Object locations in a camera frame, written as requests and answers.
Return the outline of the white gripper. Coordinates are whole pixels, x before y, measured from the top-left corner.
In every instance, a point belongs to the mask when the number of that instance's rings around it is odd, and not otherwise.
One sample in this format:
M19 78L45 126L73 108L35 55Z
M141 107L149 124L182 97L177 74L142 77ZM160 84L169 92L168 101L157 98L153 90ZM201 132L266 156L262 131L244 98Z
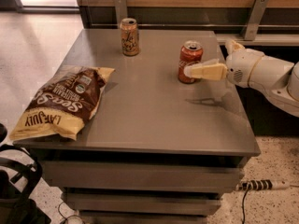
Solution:
M262 59L264 53L255 49L245 49L245 47L233 39L225 42L227 53L226 65L223 63L203 64L197 63L186 66L184 75L189 78L222 80L226 76L233 84L247 88L249 77L254 66Z

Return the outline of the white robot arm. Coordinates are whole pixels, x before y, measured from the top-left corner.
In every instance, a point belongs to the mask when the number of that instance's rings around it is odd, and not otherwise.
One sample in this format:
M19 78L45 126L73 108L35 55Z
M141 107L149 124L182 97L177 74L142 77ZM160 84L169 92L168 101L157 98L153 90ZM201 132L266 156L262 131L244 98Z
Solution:
M299 63L247 49L233 39L227 40L225 47L226 63L212 59L192 64L184 69L184 75L195 79L227 79L238 87L260 92L272 105L299 117Z

